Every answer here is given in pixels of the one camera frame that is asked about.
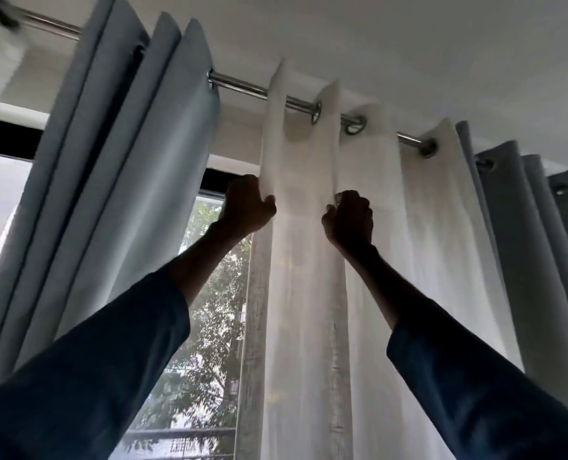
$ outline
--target hand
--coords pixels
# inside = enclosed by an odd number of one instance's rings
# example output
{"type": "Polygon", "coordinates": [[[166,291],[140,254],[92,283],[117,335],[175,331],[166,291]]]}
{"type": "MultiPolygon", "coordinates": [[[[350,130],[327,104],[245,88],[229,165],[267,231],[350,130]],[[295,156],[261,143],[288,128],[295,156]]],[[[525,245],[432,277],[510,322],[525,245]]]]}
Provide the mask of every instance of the hand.
{"type": "Polygon", "coordinates": [[[371,245],[373,210],[369,200],[357,191],[338,193],[335,205],[327,205],[322,222],[327,239],[345,257],[355,256],[371,245]]]}
{"type": "Polygon", "coordinates": [[[269,195],[263,201],[258,177],[245,175],[229,183],[218,223],[242,239],[262,228],[276,211],[275,196],[269,195]]]}

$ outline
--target metal curtain rod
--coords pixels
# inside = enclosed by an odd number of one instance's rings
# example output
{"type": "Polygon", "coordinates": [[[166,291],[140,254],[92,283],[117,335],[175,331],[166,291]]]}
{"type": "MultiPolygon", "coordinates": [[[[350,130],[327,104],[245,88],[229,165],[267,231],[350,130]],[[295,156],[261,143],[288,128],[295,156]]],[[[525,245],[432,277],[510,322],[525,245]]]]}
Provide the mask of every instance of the metal curtain rod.
{"type": "MultiPolygon", "coordinates": [[[[78,26],[50,18],[49,16],[34,13],[23,8],[18,8],[17,6],[13,6],[7,0],[0,0],[0,25],[7,27],[8,29],[15,30],[19,28],[20,23],[76,41],[80,39],[81,35],[81,28],[78,26]]],[[[242,94],[256,97],[261,100],[267,99],[268,90],[264,87],[220,74],[214,70],[211,70],[209,73],[208,80],[211,84],[225,89],[241,92],[242,94]]],[[[311,103],[295,97],[286,97],[286,107],[311,115],[312,123],[318,121],[321,111],[320,102],[311,103]]],[[[365,116],[349,116],[342,114],[341,125],[347,134],[356,135],[367,125],[367,118],[365,118],[365,116]]],[[[421,140],[413,135],[404,134],[403,132],[397,132],[397,137],[401,143],[418,148],[420,154],[425,158],[431,157],[437,152],[437,142],[433,138],[421,140]]]]}

